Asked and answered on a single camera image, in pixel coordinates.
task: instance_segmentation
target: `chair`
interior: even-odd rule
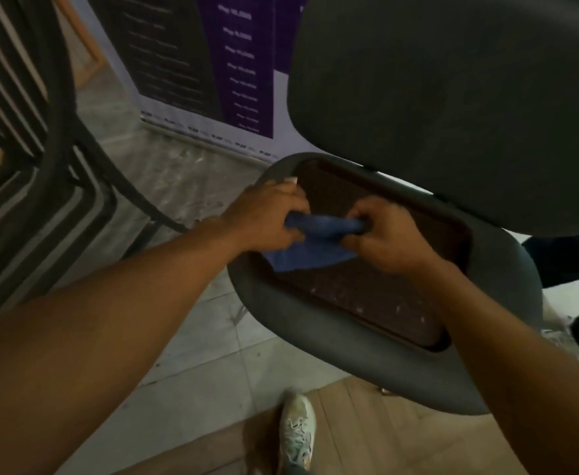
[[[111,220],[114,190],[149,217],[125,257],[161,227],[186,230],[135,189],[79,120],[51,0],[0,0],[0,308],[63,246],[24,299],[56,284]]]
[[[503,229],[579,234],[579,0],[310,0],[288,108],[296,129],[335,157],[295,154],[259,183],[302,182],[316,163],[461,223],[468,278],[539,329],[537,271]],[[404,343],[296,290],[257,254],[229,273],[250,313],[298,348],[427,407],[488,412],[449,339]]]

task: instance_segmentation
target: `chair seat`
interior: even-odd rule
[[[282,180],[304,161],[324,159],[425,206],[464,222],[472,232],[466,274],[479,288],[529,326],[542,324],[538,272],[527,252],[499,227],[431,194],[327,154],[300,153],[272,165],[258,180]],[[229,267],[241,301],[261,324],[301,350],[393,393],[436,410],[464,415],[488,413],[453,344],[432,353],[367,327],[347,312],[309,296],[298,297],[262,274],[253,254]]]

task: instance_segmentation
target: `tile floor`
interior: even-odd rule
[[[81,90],[79,113],[136,187],[189,225],[221,213],[263,169],[144,130],[109,70]],[[113,263],[145,221],[121,199],[108,228],[61,283]],[[154,244],[174,235],[162,229]],[[579,315],[579,282],[546,295],[555,310]],[[58,475],[109,474],[265,410],[286,388],[309,391],[345,376],[278,339],[250,315],[235,327],[239,307],[222,272],[140,386]]]

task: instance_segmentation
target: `folded blue cloth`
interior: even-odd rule
[[[316,269],[355,258],[355,253],[339,245],[340,240],[350,233],[363,233],[366,228],[362,220],[355,218],[306,215],[297,211],[287,215],[285,226],[302,231],[305,241],[295,242],[285,250],[263,253],[274,271]]]

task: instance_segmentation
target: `floor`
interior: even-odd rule
[[[521,475],[491,415],[448,415],[347,377],[309,392],[316,475]],[[280,410],[268,410],[117,475],[271,475]]]
[[[221,213],[263,170],[260,165],[146,131],[109,70],[80,91],[79,114],[124,174],[167,214],[188,225]],[[118,260],[145,221],[121,199],[108,228],[61,284]],[[154,244],[174,236],[162,229]],[[549,289],[546,295],[555,310],[579,315],[579,282]],[[107,475],[167,450],[186,451],[176,447],[197,446],[186,444],[203,443],[200,437],[216,431],[242,431],[245,425],[235,429],[234,424],[266,413],[287,388],[310,391],[325,386],[311,395],[327,421],[321,423],[317,457],[338,459],[340,465],[333,461],[331,468],[322,462],[319,473],[370,473],[373,468],[382,473],[381,463],[393,462],[387,457],[392,450],[404,460],[397,466],[409,467],[405,474],[436,473],[432,467],[437,464],[459,467],[468,461],[472,469],[485,469],[485,473],[517,473],[506,469],[505,464],[511,468],[515,462],[492,422],[470,426],[453,415],[431,413],[401,398],[378,399],[373,389],[357,379],[339,382],[347,374],[280,340],[249,314],[235,326],[239,308],[224,271],[201,296],[139,387],[57,474]],[[375,443],[367,447],[363,439]],[[477,443],[488,443],[485,440],[497,443],[498,447],[491,448],[493,453],[500,450],[494,466],[484,467],[483,455],[477,455]],[[195,454],[193,460],[222,456],[220,450],[215,454],[208,448],[202,457],[186,453]]]

